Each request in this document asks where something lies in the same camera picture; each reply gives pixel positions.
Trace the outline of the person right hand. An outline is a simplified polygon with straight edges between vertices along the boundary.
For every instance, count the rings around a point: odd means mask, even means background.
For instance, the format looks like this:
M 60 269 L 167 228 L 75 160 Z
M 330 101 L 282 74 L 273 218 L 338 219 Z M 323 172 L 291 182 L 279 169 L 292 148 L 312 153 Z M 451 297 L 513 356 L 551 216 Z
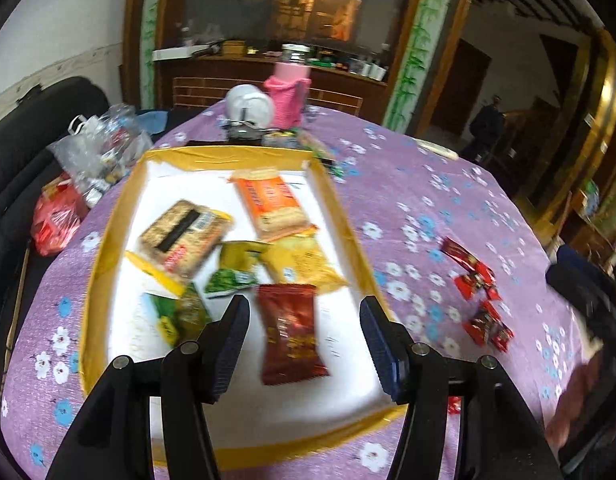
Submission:
M 592 359 L 578 365 L 572 372 L 568 386 L 558 400 L 555 414 L 545 429 L 545 439 L 554 455 L 566 444 L 572 424 L 580 416 L 586 397 L 598 382 L 602 363 L 603 350 L 600 349 Z

